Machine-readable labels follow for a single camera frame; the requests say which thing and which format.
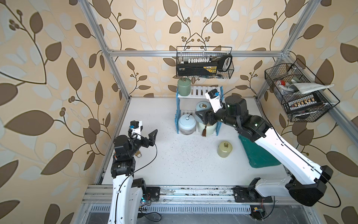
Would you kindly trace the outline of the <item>blue tea canister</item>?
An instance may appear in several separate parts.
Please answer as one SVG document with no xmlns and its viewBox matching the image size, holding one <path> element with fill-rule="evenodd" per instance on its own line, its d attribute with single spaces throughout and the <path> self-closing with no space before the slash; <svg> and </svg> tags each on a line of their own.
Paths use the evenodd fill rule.
<svg viewBox="0 0 358 224">
<path fill-rule="evenodd" d="M 200 110 L 207 110 L 207 109 L 211 109 L 211 108 L 212 108 L 211 104 L 208 101 L 200 101 L 196 105 L 195 112 L 200 111 Z"/>
</svg>

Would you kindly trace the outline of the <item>blue white wooden shelf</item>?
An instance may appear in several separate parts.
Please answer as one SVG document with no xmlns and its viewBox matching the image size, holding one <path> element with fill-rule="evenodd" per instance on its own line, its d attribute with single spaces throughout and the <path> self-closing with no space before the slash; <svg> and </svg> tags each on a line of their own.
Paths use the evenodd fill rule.
<svg viewBox="0 0 358 224">
<path fill-rule="evenodd" d="M 203 111 L 203 110 L 208 110 L 211 107 L 210 102 L 208 101 L 208 99 L 206 99 L 205 94 L 209 91 L 212 91 L 213 89 L 216 89 L 219 93 L 221 98 L 223 98 L 223 86 L 191 86 L 191 92 L 188 96 L 181 96 L 179 94 L 179 91 L 177 90 L 176 92 L 176 115 L 175 115 L 175 127 L 176 127 L 176 132 L 179 134 L 183 134 L 181 132 L 180 129 L 180 118 L 183 115 L 191 115 L 192 117 L 195 118 L 196 120 L 196 124 L 197 124 L 197 131 L 202 133 L 202 131 L 198 128 L 198 124 L 201 123 L 203 124 L 203 121 L 196 116 L 195 112 L 196 111 Z M 200 101 L 197 103 L 196 107 L 194 110 L 181 110 L 180 108 L 180 100 L 181 99 L 200 99 Z"/>
</svg>

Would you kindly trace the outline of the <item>green tea canister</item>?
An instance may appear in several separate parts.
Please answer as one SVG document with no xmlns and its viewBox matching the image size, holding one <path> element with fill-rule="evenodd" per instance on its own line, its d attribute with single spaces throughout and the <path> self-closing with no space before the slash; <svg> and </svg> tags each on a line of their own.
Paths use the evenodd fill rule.
<svg viewBox="0 0 358 224">
<path fill-rule="evenodd" d="M 188 96 L 191 94 L 191 80 L 187 77 L 180 78 L 177 82 L 178 94 L 181 96 Z"/>
</svg>

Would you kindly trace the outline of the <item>yellow-green tea canister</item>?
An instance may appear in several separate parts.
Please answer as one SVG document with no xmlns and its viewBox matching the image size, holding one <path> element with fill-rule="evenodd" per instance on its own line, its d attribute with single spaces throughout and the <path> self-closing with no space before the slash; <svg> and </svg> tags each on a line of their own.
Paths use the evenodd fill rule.
<svg viewBox="0 0 358 224">
<path fill-rule="evenodd" d="M 217 154 L 221 158 L 227 158 L 233 150 L 233 146 L 228 141 L 222 141 L 217 149 Z"/>
</svg>

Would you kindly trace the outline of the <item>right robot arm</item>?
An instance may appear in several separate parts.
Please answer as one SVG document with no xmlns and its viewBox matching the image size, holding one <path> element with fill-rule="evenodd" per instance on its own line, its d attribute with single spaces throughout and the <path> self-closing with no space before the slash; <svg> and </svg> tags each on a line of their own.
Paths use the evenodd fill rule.
<svg viewBox="0 0 358 224">
<path fill-rule="evenodd" d="M 282 179 L 255 178 L 248 186 L 249 191 L 261 197 L 291 197 L 309 207 L 319 202 L 333 175 L 329 166 L 311 161 L 282 139 L 268 121 L 250 115 L 245 99 L 229 96 L 222 101 L 216 89 L 205 93 L 205 97 L 211 108 L 196 112 L 205 125 L 220 122 L 233 127 L 240 136 L 265 149 L 290 172 Z"/>
</svg>

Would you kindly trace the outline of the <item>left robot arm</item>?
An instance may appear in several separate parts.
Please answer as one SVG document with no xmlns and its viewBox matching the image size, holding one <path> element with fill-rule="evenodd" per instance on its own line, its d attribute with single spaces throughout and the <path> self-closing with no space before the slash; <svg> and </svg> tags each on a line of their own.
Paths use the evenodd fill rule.
<svg viewBox="0 0 358 224">
<path fill-rule="evenodd" d="M 129 130 L 129 136 L 120 135 L 115 138 L 112 175 L 112 202 L 108 219 L 109 224 L 135 224 L 142 197 L 146 193 L 143 178 L 134 179 L 136 172 L 135 154 L 141 147 L 155 146 L 157 129 L 148 137 L 143 137 Z"/>
</svg>

